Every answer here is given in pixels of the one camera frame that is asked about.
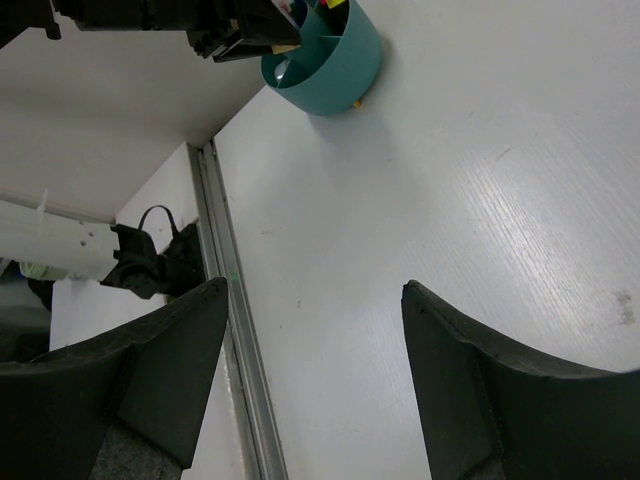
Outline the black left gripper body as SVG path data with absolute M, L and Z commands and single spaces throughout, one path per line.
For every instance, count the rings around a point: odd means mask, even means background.
M 298 47 L 301 36 L 273 1 L 200 1 L 189 45 L 217 63 L 270 55 L 274 47 Z

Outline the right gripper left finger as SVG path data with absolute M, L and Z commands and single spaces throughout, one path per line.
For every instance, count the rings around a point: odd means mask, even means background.
M 5 479 L 177 479 L 194 461 L 227 320 L 215 278 L 88 340 L 1 366 Z

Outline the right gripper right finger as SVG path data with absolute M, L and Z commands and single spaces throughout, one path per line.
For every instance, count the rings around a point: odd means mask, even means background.
M 635 479 L 639 374 L 520 343 L 417 281 L 404 336 L 435 479 Z

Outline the yellow black highlighter marker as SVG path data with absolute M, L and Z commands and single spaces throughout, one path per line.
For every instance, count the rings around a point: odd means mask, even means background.
M 344 2 L 345 0 L 326 0 L 326 5 L 331 9 L 341 5 Z

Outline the small tan eraser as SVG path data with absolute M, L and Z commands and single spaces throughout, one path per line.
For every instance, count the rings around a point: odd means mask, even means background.
M 273 45 L 271 47 L 273 55 L 285 54 L 287 52 L 294 51 L 298 49 L 300 45 Z

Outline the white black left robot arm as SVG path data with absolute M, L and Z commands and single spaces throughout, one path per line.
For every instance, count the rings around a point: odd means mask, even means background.
M 71 19 L 81 31 L 184 32 L 198 56 L 218 63 L 301 44 L 299 28 L 271 1 L 17 0 L 1 3 L 1 45 L 29 28 L 59 40 L 56 15 Z

